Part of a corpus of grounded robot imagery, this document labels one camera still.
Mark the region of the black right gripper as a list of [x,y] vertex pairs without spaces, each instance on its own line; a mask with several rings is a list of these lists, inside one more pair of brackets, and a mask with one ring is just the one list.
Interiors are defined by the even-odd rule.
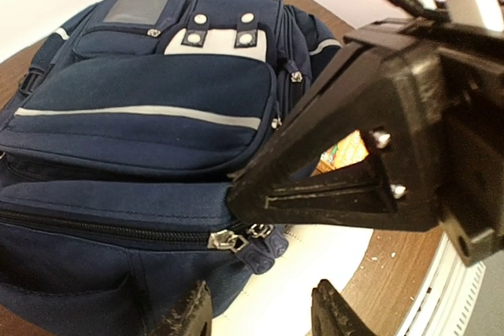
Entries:
[[[442,226],[462,261],[503,248],[503,35],[389,19],[344,47],[235,178],[244,223]],[[354,131],[369,155],[313,175]]]

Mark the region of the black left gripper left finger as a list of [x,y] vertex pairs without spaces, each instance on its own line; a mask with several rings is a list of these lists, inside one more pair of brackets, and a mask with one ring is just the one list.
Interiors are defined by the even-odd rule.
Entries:
[[210,336],[212,334],[212,295],[206,281],[197,281],[184,297],[162,316],[149,336]]

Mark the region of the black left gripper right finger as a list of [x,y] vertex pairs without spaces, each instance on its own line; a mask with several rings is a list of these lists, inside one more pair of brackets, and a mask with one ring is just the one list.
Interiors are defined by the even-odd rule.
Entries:
[[340,292],[322,279],[312,290],[313,336],[375,336]]

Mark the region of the navy blue student backpack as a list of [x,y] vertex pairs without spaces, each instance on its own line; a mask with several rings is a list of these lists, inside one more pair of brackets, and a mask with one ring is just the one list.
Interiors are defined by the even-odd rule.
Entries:
[[162,314],[196,280],[220,315],[286,244],[225,197],[339,50],[283,0],[102,0],[1,112],[1,303],[29,318]]

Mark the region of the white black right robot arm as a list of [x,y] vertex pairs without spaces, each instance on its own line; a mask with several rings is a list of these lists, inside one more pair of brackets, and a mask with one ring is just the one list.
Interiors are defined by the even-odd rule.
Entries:
[[245,223],[441,225],[474,265],[503,248],[501,0],[388,0],[347,34],[228,207]]

